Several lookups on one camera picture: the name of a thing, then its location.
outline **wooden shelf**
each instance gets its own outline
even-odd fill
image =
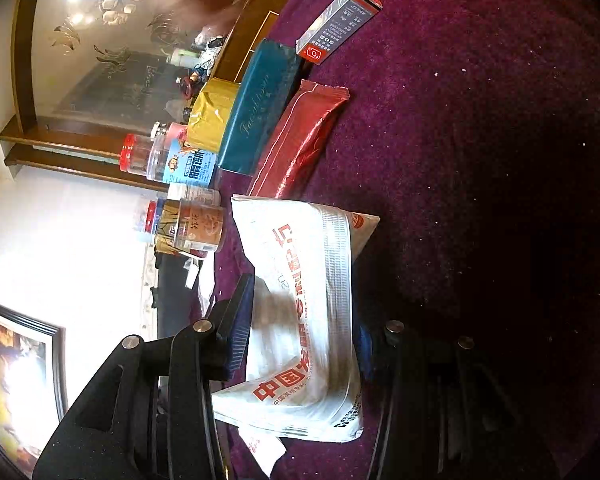
[[[42,168],[43,170],[88,176],[90,178],[97,178],[98,180],[105,180],[106,182],[143,187],[154,191],[167,192],[169,189],[167,184],[153,182],[143,176],[120,171],[120,168],[115,164],[45,150],[36,150],[33,146],[27,144],[16,144],[9,152],[9,155],[7,155],[4,163],[7,166],[22,164],[23,166],[32,166],[34,168]]]
[[[29,128],[23,134],[18,127],[16,117],[14,117],[0,133],[0,140],[15,142],[16,144],[26,144],[28,146],[69,150],[70,152],[87,155],[105,156],[117,160],[120,158],[124,137],[71,134],[47,130],[43,126],[37,125]]]

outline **carpet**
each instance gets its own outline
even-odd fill
[[[332,0],[290,0],[293,45]],[[600,432],[600,15],[590,0],[382,0],[312,81],[346,86],[303,199],[378,215],[353,270],[370,326],[472,336],[565,475]],[[224,174],[220,191],[248,179]],[[235,229],[216,296],[249,270]],[[348,444],[286,440],[274,479],[366,478]],[[262,478],[235,436],[239,478]]]

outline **clear plastic bag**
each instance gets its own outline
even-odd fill
[[[362,434],[344,211],[234,196],[256,272],[246,381],[213,394],[216,418],[266,436],[348,442]]]

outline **cardboard box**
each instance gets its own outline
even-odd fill
[[[320,65],[380,10],[380,0],[334,0],[296,41],[296,53]]]

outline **framed painting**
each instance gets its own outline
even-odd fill
[[[66,413],[63,329],[0,306],[0,448],[31,478]]]

